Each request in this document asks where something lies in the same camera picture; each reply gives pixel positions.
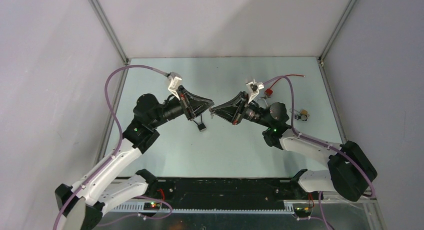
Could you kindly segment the black cable padlock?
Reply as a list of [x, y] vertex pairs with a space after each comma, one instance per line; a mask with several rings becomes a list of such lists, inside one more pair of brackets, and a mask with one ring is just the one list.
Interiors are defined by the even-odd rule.
[[196, 124], [196, 126], [197, 126], [197, 128], [200, 132], [204, 132], [207, 129], [207, 127], [206, 127], [206, 125], [203, 121], [202, 115], [200, 115], [199, 121], [196, 121], [196, 120], [192, 120], [192, 121]]

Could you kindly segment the large brass padlock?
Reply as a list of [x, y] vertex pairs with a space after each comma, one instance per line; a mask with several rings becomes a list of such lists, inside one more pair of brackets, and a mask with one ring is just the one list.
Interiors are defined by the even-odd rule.
[[265, 97], [259, 97], [258, 98], [258, 100], [257, 100], [258, 102], [262, 102], [263, 104], [264, 104], [264, 108], [267, 108], [267, 107], [269, 107], [272, 103], [267, 99], [267, 98], [265, 98]]

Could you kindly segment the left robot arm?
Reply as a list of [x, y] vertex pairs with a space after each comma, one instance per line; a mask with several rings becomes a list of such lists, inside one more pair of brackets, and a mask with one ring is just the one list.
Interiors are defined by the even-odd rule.
[[64, 220], [62, 229], [92, 230], [118, 205], [139, 196], [156, 196], [158, 179], [146, 169], [137, 171], [115, 187], [110, 184], [153, 145], [160, 136], [159, 126], [179, 116], [192, 121], [213, 105], [211, 99], [194, 95], [182, 85], [163, 103], [150, 93], [140, 96], [131, 123], [125, 131], [118, 129], [118, 144], [112, 152], [71, 186], [61, 184], [56, 188], [58, 218]]

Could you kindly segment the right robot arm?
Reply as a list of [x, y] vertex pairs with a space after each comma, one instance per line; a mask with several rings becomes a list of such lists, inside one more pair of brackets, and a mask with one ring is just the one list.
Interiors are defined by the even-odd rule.
[[336, 192], [356, 202], [366, 196], [369, 184], [378, 175], [356, 142], [333, 143], [295, 130], [287, 123], [289, 116], [283, 103], [262, 108], [255, 101], [249, 102], [247, 93], [240, 92], [230, 101], [212, 107], [210, 112], [233, 125], [248, 120], [265, 126], [262, 136], [268, 146], [303, 155], [321, 164], [324, 170], [302, 169], [292, 177], [290, 191], [297, 199], [304, 199], [313, 192]]

